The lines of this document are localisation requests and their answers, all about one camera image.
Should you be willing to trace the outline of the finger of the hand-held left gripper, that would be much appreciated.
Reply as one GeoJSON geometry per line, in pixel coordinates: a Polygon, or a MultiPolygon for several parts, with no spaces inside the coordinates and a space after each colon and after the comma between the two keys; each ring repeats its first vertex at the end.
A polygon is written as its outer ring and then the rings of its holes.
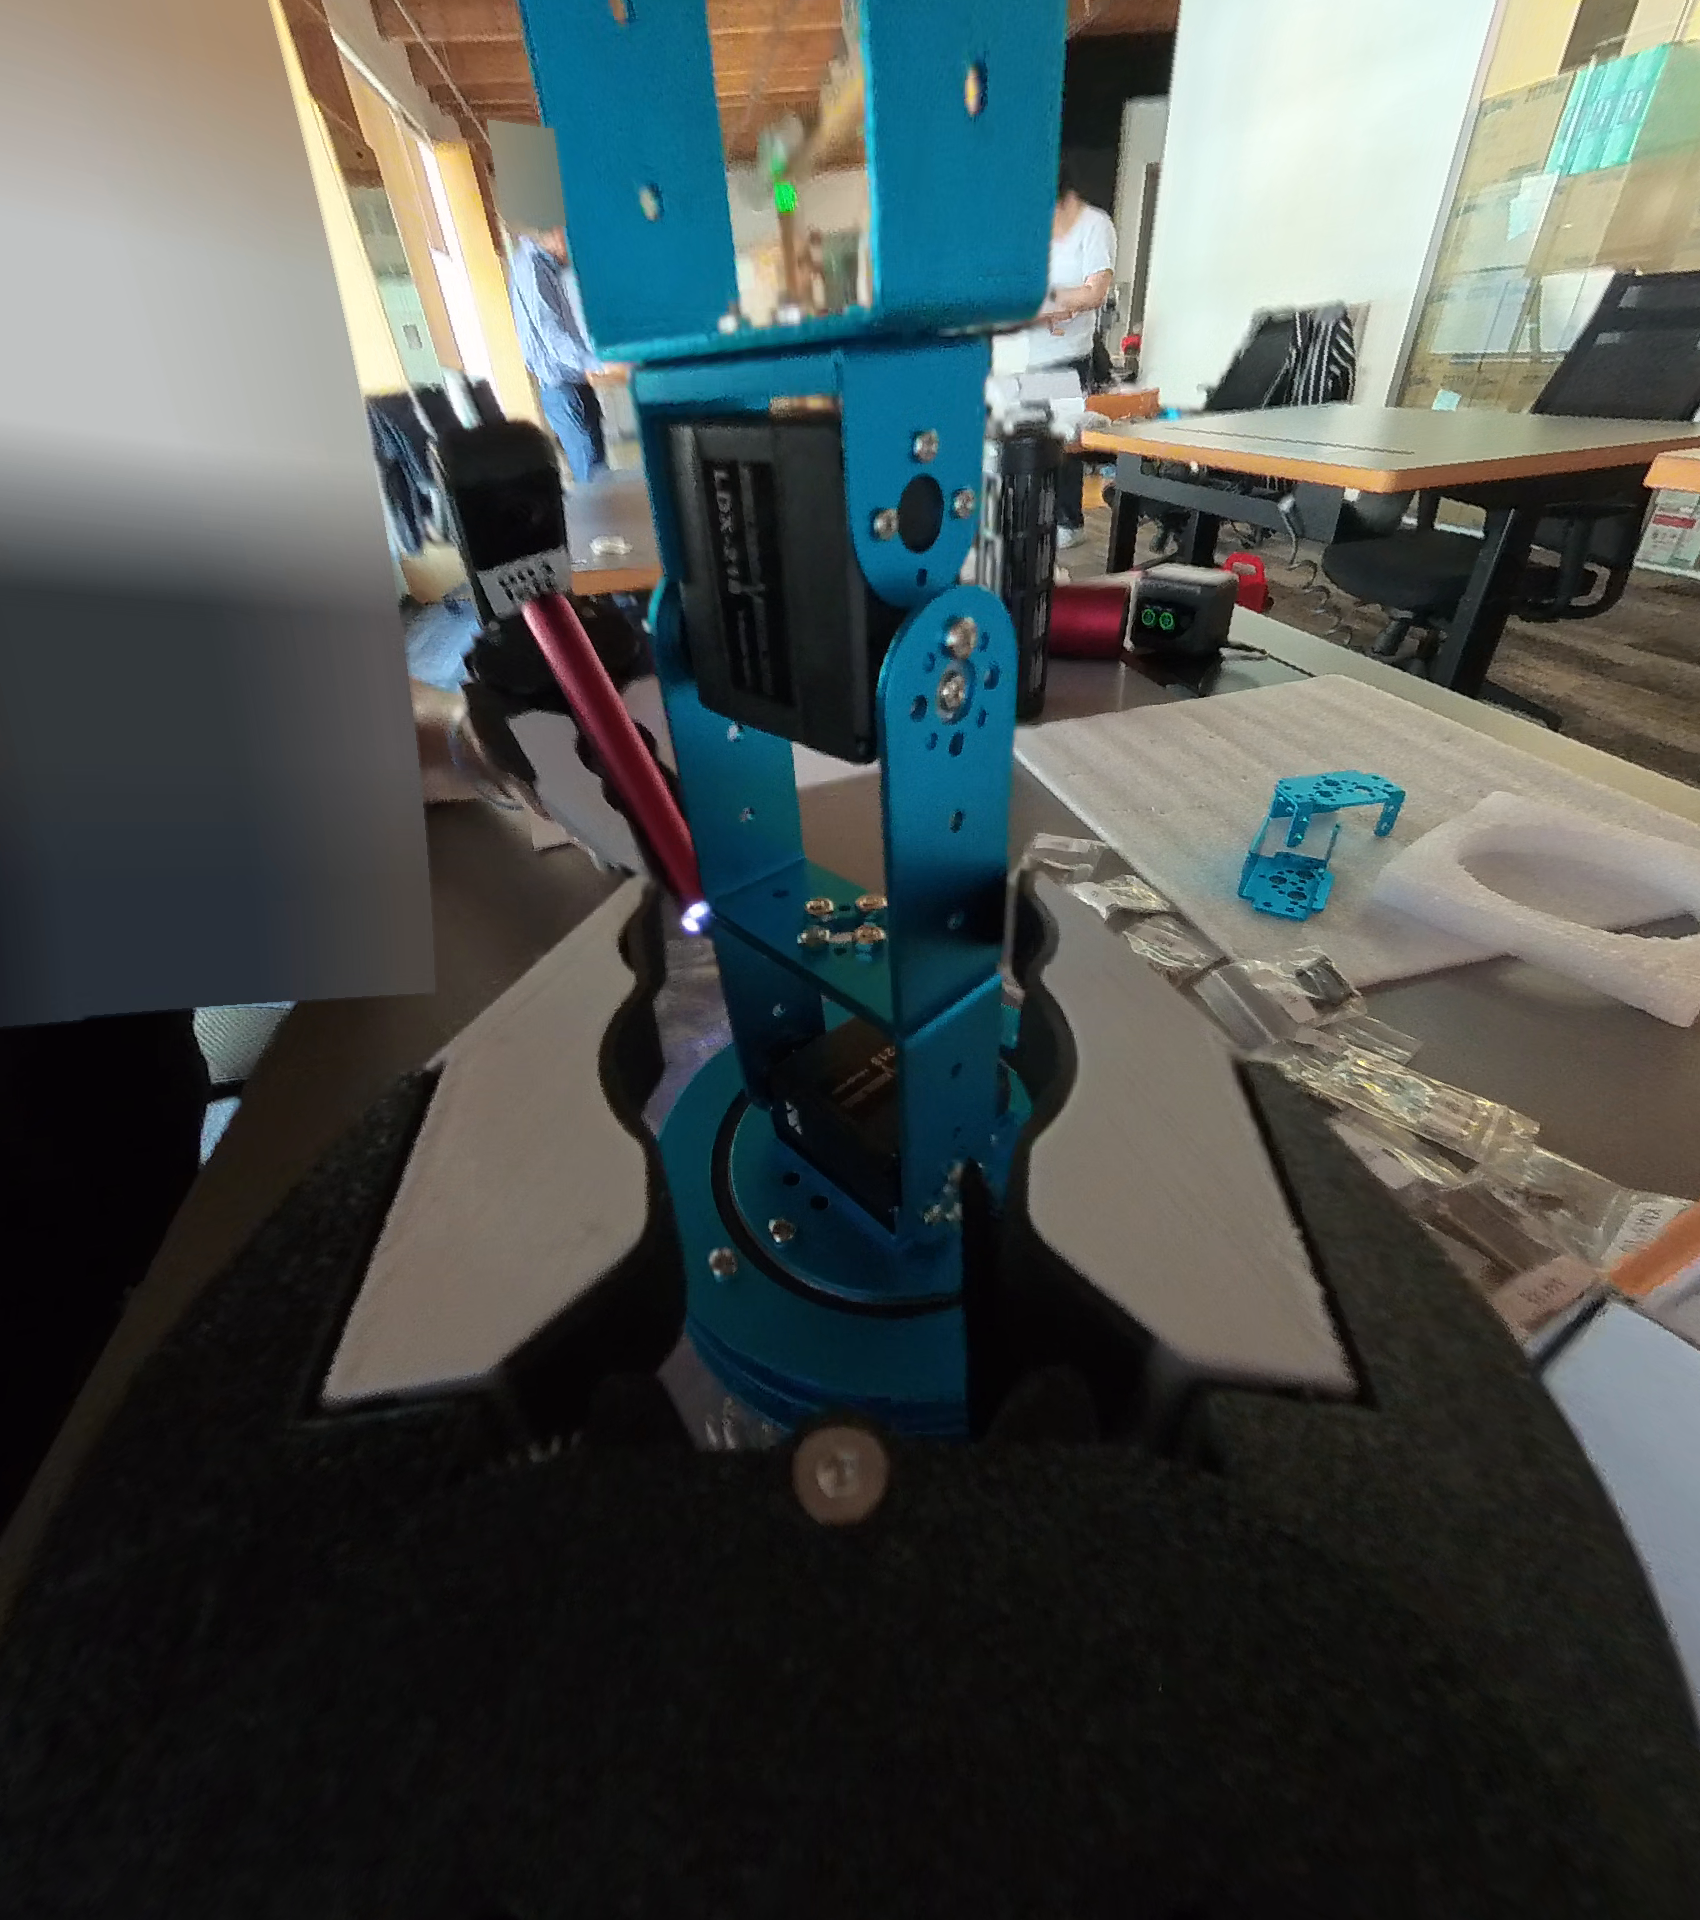
{"type": "Polygon", "coordinates": [[[643,876],[644,850],[604,776],[586,765],[577,722],[565,712],[515,712],[508,732],[532,769],[529,785],[543,814],[597,867],[643,876]]]}

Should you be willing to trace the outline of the black device with green lights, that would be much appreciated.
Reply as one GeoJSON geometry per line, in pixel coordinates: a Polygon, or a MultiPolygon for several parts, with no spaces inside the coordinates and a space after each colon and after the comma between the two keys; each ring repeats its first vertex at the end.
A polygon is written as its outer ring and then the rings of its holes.
{"type": "Polygon", "coordinates": [[[1214,564],[1158,564],[1136,573],[1124,647],[1136,660],[1197,670],[1223,655],[1240,577],[1214,564]]]}

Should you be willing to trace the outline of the black office chair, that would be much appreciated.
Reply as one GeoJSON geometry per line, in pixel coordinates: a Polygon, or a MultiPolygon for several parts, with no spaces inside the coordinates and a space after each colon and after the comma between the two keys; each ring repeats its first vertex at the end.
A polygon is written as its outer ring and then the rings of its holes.
{"type": "MultiPolygon", "coordinates": [[[[1700,269],[1612,274],[1587,324],[1532,401],[1538,420],[1690,424],[1700,412],[1700,269]]],[[[1369,647],[1395,670],[1435,675],[1458,627],[1487,655],[1505,619],[1585,622],[1631,579],[1649,519],[1649,461],[1495,485],[1480,536],[1436,525],[1436,490],[1419,493],[1415,530],[1335,541],[1320,577],[1353,603],[1389,614],[1369,647]]]]}
{"type": "Polygon", "coordinates": [[[1358,389],[1367,304],[1258,309],[1220,378],[1206,413],[1349,403],[1358,389]]]}

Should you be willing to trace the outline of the dark desk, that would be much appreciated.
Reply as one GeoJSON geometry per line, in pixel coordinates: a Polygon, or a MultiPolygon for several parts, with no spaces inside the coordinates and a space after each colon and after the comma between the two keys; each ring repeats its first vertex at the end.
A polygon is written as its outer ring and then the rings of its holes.
{"type": "MultiPolygon", "coordinates": [[[[0,1535],[123,1315],[149,1319],[215,1275],[400,1073],[617,887],[582,850],[541,850],[526,810],[460,800],[425,821],[436,991],[289,1014],[208,1173],[190,1011],[0,1029],[0,1535]]],[[[1561,1154],[1700,1197],[1700,1024],[1668,1025],[1521,963],[1402,981],[1382,1002],[1441,1077],[1537,1116],[1561,1154]]]]}

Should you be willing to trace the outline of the red cylinder case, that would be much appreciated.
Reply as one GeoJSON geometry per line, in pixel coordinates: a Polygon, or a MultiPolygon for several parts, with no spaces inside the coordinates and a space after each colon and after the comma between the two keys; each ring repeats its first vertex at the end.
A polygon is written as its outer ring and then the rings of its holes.
{"type": "Polygon", "coordinates": [[[1054,584],[1047,647],[1065,660],[1118,660],[1136,584],[1129,577],[1054,584]]]}

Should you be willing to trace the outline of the stack of cardboard boxes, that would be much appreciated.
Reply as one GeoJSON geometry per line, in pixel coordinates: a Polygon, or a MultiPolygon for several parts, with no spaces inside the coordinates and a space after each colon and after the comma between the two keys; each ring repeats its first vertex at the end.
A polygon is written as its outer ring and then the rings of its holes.
{"type": "Polygon", "coordinates": [[[1502,17],[1404,405],[1527,412],[1611,278],[1700,272],[1700,2],[1542,14],[1502,17]]]}

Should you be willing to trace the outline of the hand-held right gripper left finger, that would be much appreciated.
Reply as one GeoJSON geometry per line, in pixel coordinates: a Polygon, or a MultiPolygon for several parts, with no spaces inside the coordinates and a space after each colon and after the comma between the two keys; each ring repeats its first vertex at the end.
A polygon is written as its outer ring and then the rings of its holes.
{"type": "Polygon", "coordinates": [[[629,878],[438,1053],[327,1409],[485,1387],[589,1409],[677,1349],[689,1275],[644,1116],[663,961],[662,899],[629,878]]]}

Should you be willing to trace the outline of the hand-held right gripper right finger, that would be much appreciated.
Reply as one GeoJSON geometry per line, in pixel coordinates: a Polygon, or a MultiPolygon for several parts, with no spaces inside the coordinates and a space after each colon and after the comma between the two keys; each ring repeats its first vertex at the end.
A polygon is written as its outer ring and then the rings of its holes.
{"type": "Polygon", "coordinates": [[[1024,876],[1032,1116],[1002,1239],[1007,1334],[1095,1395],[1361,1387],[1246,1076],[1068,884],[1024,876]]]}

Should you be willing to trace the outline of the red electric screwdriver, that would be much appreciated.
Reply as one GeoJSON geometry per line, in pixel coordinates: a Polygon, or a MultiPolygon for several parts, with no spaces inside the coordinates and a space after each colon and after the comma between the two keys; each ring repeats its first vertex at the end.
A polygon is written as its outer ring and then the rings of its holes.
{"type": "Polygon", "coordinates": [[[573,600],[562,593],[541,593],[526,600],[521,619],[539,643],[573,722],[589,737],[602,776],[622,804],[652,876],[677,899],[684,929],[689,936],[709,932],[710,902],[687,813],[666,781],[659,754],[622,706],[622,695],[597,659],[586,627],[582,627],[573,600]]]}

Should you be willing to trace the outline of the white foam insert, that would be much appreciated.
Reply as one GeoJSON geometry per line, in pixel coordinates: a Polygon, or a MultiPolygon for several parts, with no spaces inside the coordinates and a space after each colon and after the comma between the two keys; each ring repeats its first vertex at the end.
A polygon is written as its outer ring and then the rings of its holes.
{"type": "Polygon", "coordinates": [[[1505,791],[1391,858],[1375,899],[1671,1025],[1700,1020],[1700,845],[1505,791]]]}

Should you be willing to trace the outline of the white foam sheet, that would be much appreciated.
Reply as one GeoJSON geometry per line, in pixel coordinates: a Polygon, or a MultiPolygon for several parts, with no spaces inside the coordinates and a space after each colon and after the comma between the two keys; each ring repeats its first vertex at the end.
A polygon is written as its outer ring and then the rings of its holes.
{"type": "MultiPolygon", "coordinates": [[[[1016,754],[1223,952],[1277,961],[1317,944],[1361,991],[1512,955],[1408,911],[1409,876],[1391,876],[1491,796],[1545,810],[1553,829],[1591,829],[1606,850],[1653,841],[1630,873],[1587,878],[1568,873],[1575,855],[1554,841],[1538,902],[1572,924],[1649,924],[1653,876],[1676,876],[1676,850],[1700,862],[1698,824],[1345,675],[1047,722],[1021,732],[1016,754]],[[1240,878],[1275,781],[1324,771],[1389,780],[1404,807],[1391,836],[1372,832],[1372,814],[1342,832],[1327,907],[1291,924],[1240,899],[1240,878]]],[[[1676,973],[1700,979],[1700,963],[1676,973]]]]}

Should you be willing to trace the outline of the blue metal bracket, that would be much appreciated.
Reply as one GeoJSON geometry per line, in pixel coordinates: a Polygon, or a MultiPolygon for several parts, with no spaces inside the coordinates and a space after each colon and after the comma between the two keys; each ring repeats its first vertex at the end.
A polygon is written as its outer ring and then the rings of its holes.
{"type": "Polygon", "coordinates": [[[1240,899],[1271,920],[1313,920],[1335,889],[1335,850],[1346,814],[1369,814],[1372,833],[1389,840],[1404,800],[1402,785],[1362,771],[1275,781],[1240,870],[1240,899]]]}

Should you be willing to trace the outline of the pile of small screw bags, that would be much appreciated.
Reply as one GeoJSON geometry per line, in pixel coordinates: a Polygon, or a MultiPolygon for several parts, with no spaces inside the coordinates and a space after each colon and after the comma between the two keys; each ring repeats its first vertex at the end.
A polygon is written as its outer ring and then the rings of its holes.
{"type": "Polygon", "coordinates": [[[1542,1147],[1532,1116],[1421,1073],[1421,1043],[1380,1020],[1324,950],[1231,963],[1095,840],[1039,832],[1017,870],[1059,880],[1151,973],[1197,998],[1235,1053],[1313,1098],[1521,1342],[1612,1293],[1624,1261],[1691,1206],[1561,1157],[1542,1147]]]}

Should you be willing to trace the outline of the blue toy robot arm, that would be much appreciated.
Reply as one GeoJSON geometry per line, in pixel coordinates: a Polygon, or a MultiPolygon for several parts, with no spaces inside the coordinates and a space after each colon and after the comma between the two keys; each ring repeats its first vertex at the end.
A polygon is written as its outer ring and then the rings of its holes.
{"type": "Polygon", "coordinates": [[[988,375],[1047,283],[1065,2],[859,2],[866,293],[746,324],[702,2],[526,2],[732,1044],[662,1132],[687,1334],[783,1426],[968,1430],[1021,643],[964,568],[988,375]]]}

